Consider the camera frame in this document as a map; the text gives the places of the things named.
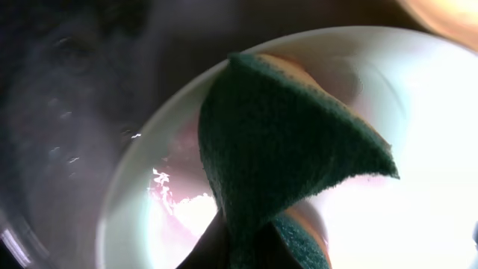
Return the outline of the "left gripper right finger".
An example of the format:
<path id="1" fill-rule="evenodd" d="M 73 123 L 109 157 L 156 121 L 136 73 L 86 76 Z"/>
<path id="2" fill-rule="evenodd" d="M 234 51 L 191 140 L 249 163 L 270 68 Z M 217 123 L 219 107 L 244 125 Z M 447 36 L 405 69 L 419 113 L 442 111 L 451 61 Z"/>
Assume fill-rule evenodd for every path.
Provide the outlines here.
<path id="1" fill-rule="evenodd" d="M 302 269 L 271 222 L 257 232 L 257 268 Z"/>

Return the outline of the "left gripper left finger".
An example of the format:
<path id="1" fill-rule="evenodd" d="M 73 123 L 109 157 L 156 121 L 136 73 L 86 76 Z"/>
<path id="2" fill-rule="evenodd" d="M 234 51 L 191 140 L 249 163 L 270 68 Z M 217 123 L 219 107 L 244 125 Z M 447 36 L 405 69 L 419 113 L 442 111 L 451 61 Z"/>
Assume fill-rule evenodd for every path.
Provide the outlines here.
<path id="1" fill-rule="evenodd" d="M 228 269 L 229 230 L 218 211 L 194 248 L 176 269 Z"/>

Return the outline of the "green yellow sponge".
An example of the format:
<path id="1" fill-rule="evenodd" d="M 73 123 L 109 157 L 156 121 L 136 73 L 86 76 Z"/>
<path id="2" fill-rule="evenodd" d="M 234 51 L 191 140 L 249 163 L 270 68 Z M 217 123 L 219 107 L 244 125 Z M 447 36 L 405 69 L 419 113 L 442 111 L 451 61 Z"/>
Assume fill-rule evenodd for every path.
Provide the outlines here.
<path id="1" fill-rule="evenodd" d="M 202 103 L 198 138 L 229 230 L 229 268 L 257 268 L 257 232 L 269 222 L 302 268 L 329 268 L 323 235 L 291 206 L 350 177 L 398 175 L 366 121 L 272 55 L 229 57 Z"/>

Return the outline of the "yellow plate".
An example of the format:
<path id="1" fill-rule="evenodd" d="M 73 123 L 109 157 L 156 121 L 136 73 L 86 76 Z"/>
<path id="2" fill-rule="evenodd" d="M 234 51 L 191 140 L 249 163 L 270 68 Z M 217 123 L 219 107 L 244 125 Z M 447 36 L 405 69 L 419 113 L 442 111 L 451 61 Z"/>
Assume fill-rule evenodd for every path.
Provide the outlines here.
<path id="1" fill-rule="evenodd" d="M 417 22 L 477 52 L 477 0 L 397 0 Z"/>

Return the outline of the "mint plate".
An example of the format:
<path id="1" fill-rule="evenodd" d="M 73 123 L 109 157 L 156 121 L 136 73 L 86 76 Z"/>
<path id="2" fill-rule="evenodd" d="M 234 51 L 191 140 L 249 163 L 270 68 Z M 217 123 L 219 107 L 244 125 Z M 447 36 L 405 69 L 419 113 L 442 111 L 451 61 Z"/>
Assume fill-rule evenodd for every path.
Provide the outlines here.
<path id="1" fill-rule="evenodd" d="M 399 28 L 271 40 L 134 136 L 99 268 L 475 268 L 477 54 Z"/>

